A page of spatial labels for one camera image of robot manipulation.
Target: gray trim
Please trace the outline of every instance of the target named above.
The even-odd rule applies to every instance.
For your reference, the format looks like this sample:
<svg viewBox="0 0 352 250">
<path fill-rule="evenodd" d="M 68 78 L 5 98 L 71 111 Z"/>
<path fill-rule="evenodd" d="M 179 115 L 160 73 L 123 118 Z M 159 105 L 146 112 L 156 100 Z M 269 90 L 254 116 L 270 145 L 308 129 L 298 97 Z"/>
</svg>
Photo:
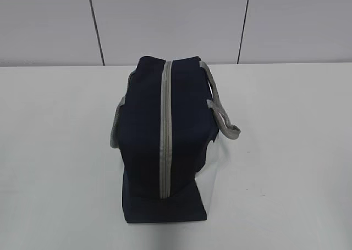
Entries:
<svg viewBox="0 0 352 250">
<path fill-rule="evenodd" d="M 159 195 L 170 196 L 172 160 L 172 119 L 171 119 L 171 67 L 165 62 L 161 78 L 160 97 L 160 146 L 159 146 Z"/>
</svg>

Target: navy blue bag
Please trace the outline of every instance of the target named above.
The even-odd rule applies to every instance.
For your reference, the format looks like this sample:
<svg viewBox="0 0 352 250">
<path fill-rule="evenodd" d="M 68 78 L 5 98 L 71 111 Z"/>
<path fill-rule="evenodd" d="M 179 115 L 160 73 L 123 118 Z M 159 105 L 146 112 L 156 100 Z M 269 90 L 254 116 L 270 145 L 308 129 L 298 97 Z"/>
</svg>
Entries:
<svg viewBox="0 0 352 250">
<path fill-rule="evenodd" d="M 139 60 L 111 131 L 111 147 L 124 162 L 127 223 L 207 219 L 195 176 L 219 129 L 230 139 L 240 134 L 199 57 Z"/>
</svg>

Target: gray strap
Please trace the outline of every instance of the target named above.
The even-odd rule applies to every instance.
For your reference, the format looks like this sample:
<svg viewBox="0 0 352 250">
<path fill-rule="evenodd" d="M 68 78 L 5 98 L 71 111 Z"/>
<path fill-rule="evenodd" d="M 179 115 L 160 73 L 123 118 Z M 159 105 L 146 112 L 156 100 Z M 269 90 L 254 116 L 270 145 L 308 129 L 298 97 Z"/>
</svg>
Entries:
<svg viewBox="0 0 352 250">
<path fill-rule="evenodd" d="M 128 83 L 127 83 L 127 90 L 129 88 L 130 82 L 132 75 L 135 74 L 135 70 L 131 72 L 131 74 L 128 77 Z M 118 120 L 119 120 L 119 111 L 121 106 L 125 104 L 125 96 L 122 97 L 120 103 L 116 107 L 116 112 L 115 112 L 115 118 L 114 118 L 114 123 L 111 128 L 111 133 L 110 133 L 110 146 L 112 148 L 119 148 L 119 143 L 117 141 L 117 130 L 118 130 Z"/>
<path fill-rule="evenodd" d="M 205 62 L 199 62 L 199 66 L 205 70 L 208 76 L 208 81 L 213 93 L 213 100 L 208 99 L 207 105 L 213 110 L 214 117 L 220 131 L 229 139 L 237 139 L 241 133 L 241 130 L 237 126 L 231 124 L 229 116 L 221 105 L 219 93 L 209 67 Z"/>
</svg>

